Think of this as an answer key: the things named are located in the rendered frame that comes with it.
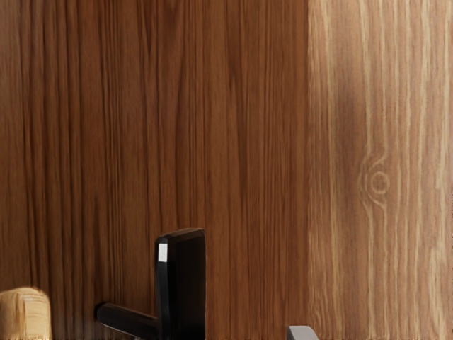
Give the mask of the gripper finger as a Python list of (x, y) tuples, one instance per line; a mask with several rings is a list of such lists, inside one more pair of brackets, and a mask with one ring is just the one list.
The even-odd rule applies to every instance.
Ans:
[(309, 326), (291, 325), (287, 327), (287, 340), (319, 340), (319, 338)]

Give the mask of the dark brown wooden drawer cabinet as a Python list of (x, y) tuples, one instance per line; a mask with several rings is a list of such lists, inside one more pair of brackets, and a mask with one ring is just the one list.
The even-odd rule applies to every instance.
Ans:
[(208, 339), (306, 324), (307, 0), (0, 0), (0, 290), (56, 339), (156, 313), (154, 242), (203, 228)]

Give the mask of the pale wooden rounded block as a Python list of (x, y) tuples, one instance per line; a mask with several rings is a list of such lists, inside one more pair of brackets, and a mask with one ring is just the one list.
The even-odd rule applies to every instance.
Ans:
[(50, 340), (50, 300), (40, 289), (0, 292), (0, 340)]

